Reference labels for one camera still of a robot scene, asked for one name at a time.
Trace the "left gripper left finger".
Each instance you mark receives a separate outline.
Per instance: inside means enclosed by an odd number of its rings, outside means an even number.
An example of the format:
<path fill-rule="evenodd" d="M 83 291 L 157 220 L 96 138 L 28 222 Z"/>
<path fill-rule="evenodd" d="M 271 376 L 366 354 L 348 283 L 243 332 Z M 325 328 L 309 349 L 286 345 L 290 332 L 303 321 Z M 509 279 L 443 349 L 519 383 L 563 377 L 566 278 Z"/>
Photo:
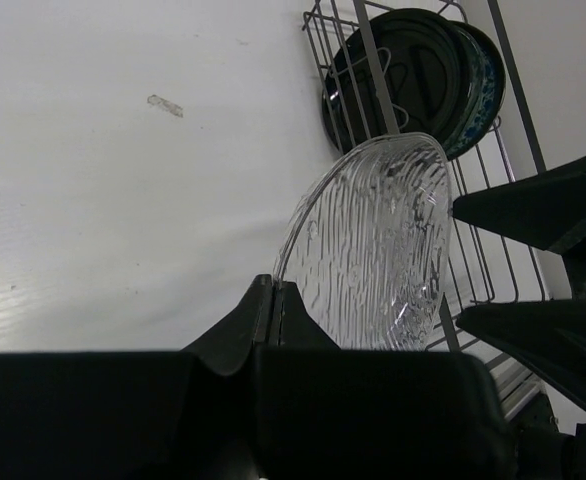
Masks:
<path fill-rule="evenodd" d="M 272 293 L 181 350 L 0 353 L 0 479 L 256 478 L 241 370 Z"/>

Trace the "blue patterned round plate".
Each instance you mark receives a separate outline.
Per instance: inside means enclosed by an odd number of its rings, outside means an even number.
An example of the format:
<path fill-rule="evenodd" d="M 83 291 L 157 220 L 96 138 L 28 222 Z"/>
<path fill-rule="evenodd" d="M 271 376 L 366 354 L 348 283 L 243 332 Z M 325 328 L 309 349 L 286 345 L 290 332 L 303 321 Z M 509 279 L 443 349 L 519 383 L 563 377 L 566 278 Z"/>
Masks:
<path fill-rule="evenodd" d="M 449 160 L 475 147 L 490 130 L 501 108 L 505 87 L 504 62 L 493 40 L 475 26 L 452 21 L 471 67 L 468 101 L 454 133 L 445 141 Z"/>

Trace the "black round plate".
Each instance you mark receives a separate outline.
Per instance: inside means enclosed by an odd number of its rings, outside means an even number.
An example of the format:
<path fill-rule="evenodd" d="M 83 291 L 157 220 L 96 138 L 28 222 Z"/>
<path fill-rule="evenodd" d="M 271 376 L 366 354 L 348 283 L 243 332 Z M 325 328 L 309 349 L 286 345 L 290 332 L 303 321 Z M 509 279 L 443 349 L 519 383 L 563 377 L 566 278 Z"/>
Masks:
<path fill-rule="evenodd" d="M 470 67 L 454 24 L 424 9 L 405 8 L 370 21 L 377 54 L 400 130 L 422 132 L 445 144 L 465 108 Z M 341 152 L 388 132 L 360 31 L 333 59 L 322 117 Z"/>

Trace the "clear glass square plate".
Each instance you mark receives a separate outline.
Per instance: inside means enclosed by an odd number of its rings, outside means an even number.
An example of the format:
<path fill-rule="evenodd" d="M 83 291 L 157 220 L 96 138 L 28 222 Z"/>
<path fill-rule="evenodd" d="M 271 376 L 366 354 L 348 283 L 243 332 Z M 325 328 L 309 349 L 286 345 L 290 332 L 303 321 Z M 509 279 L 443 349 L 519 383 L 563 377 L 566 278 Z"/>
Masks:
<path fill-rule="evenodd" d="M 355 147 L 299 201 L 274 265 L 340 347 L 425 349 L 449 260 L 451 181 L 424 133 Z"/>

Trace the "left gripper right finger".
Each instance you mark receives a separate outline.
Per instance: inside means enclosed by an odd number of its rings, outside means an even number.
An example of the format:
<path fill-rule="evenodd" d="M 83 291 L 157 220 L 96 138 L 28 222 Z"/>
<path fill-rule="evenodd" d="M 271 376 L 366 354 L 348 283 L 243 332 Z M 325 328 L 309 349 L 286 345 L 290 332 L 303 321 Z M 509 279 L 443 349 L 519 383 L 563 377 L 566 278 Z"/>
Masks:
<path fill-rule="evenodd" d="M 342 350 L 297 287 L 276 294 L 267 350 L 271 479 L 511 479 L 515 442 L 494 380 L 461 353 Z"/>

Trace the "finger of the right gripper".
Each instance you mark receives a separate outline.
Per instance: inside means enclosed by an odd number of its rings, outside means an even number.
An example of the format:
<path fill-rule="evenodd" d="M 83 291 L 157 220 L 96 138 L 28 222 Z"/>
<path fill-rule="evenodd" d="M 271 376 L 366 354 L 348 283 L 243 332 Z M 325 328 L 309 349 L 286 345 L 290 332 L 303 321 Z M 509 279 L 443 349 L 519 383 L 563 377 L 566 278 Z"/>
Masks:
<path fill-rule="evenodd" d="M 586 156 L 457 198 L 453 217 L 553 253 L 586 252 Z"/>

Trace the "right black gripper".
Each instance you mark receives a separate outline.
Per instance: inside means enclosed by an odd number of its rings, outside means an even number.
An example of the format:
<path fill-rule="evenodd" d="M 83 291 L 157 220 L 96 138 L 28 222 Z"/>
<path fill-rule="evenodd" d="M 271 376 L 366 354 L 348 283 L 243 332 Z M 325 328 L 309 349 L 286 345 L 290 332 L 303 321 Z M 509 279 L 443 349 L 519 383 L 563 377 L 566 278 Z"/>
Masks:
<path fill-rule="evenodd" d="M 458 328 L 526 366 L 586 411 L 586 221 L 520 228 L 522 241 L 562 257 L 569 300 L 476 305 Z M 519 435 L 521 479 L 586 479 L 586 424 L 572 435 L 527 428 Z"/>

